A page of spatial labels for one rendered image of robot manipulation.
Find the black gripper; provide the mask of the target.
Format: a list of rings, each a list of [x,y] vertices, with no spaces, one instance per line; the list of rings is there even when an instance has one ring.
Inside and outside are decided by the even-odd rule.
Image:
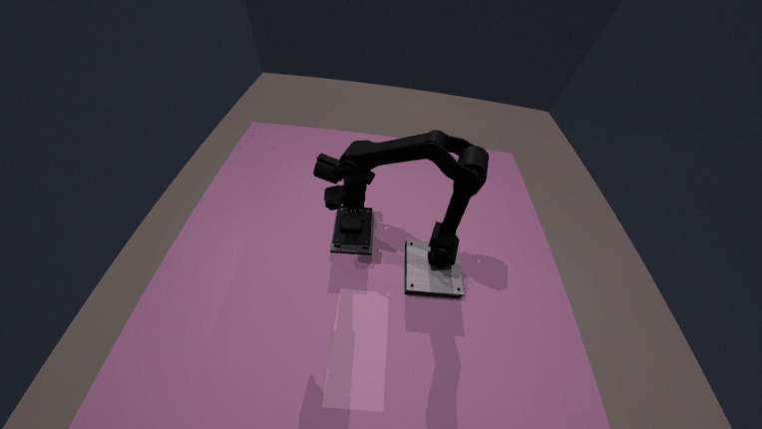
[[[340,220],[341,233],[363,233],[364,215],[360,209],[364,209],[365,191],[360,195],[350,195],[343,190],[343,197],[347,199],[348,206],[346,206],[347,214],[342,214]]]

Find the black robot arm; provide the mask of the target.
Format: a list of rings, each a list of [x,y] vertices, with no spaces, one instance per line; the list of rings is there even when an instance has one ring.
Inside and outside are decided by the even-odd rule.
[[[450,153],[458,155],[458,161]],[[355,141],[339,160],[320,154],[314,175],[333,184],[343,179],[343,186],[324,190],[325,206],[333,211],[340,205],[348,206],[343,190],[350,195],[365,191],[366,184],[370,185],[375,177],[370,171],[375,167],[421,159],[433,161],[454,181],[446,216],[443,222],[436,221],[428,251],[432,270],[451,269],[459,245],[457,227],[470,198],[487,179],[489,155],[484,149],[439,130],[383,143]]]

